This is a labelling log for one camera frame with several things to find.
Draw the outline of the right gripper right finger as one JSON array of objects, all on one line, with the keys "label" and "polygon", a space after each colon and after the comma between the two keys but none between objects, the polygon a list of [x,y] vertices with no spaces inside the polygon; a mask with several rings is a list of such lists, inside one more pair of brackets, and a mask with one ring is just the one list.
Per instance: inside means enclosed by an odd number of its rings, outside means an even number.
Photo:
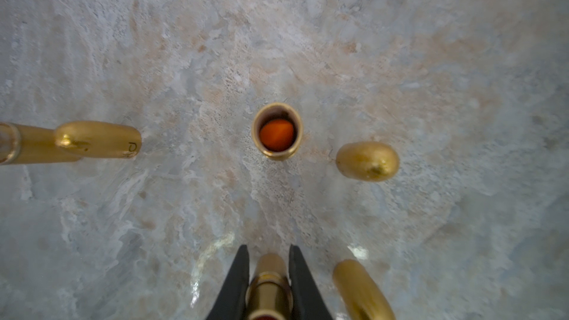
[{"label": "right gripper right finger", "polygon": [[296,245],[290,246],[288,269],[293,295],[292,319],[333,320],[305,257]]}]

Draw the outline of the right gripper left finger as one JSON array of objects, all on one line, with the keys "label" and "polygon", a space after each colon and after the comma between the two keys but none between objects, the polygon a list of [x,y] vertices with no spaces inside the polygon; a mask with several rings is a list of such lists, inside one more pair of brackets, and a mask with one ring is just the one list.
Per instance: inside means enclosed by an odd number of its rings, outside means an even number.
[{"label": "right gripper left finger", "polygon": [[250,280],[250,256],[246,245],[237,250],[221,290],[206,320],[241,320],[245,315]]}]

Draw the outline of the gold lipstick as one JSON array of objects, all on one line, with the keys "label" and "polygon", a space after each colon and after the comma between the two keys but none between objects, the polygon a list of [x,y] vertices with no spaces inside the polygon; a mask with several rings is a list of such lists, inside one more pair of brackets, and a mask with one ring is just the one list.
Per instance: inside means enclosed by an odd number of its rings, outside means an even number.
[{"label": "gold lipstick", "polygon": [[260,257],[246,293],[245,319],[292,319],[293,296],[284,259],[275,253]]},{"label": "gold lipstick", "polygon": [[50,164],[79,161],[58,148],[54,131],[8,122],[1,123],[1,165]]},{"label": "gold lipstick", "polygon": [[283,102],[265,105],[253,119],[251,136],[266,157],[284,161],[299,149],[303,136],[300,115]]}]

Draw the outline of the gold lipstick cap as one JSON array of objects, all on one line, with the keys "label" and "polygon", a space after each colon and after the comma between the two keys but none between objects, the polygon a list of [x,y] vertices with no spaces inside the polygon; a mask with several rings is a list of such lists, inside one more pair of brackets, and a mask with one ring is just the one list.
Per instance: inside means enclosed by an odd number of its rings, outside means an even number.
[{"label": "gold lipstick cap", "polygon": [[399,171],[397,152],[382,142],[355,142],[342,146],[336,154],[336,167],[349,178],[364,182],[382,182]]},{"label": "gold lipstick cap", "polygon": [[333,283],[351,319],[396,319],[382,291],[356,260],[339,262],[333,270]]},{"label": "gold lipstick cap", "polygon": [[55,144],[73,155],[98,159],[130,159],[142,147],[134,127],[102,121],[72,121],[54,130]]}]

